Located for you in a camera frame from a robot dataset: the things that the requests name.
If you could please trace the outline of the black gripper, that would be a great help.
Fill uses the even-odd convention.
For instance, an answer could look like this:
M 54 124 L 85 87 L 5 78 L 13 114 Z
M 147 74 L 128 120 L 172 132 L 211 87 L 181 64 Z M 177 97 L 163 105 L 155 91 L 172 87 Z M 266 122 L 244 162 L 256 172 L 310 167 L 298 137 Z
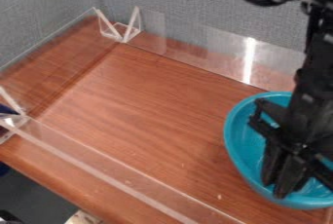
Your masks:
M 333 68 L 297 71 L 287 106 L 255 100 L 248 125 L 264 138 L 262 184 L 283 199 L 315 178 L 333 191 Z

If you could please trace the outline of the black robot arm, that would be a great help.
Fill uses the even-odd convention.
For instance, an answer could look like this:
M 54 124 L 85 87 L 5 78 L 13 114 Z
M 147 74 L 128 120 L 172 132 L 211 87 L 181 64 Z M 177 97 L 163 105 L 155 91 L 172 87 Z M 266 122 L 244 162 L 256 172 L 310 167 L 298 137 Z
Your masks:
M 248 125 L 264 138 L 262 184 L 284 198 L 314 178 L 333 191 L 333 0 L 244 0 L 259 7 L 301 3 L 307 16 L 305 60 L 288 104 L 255 100 Z

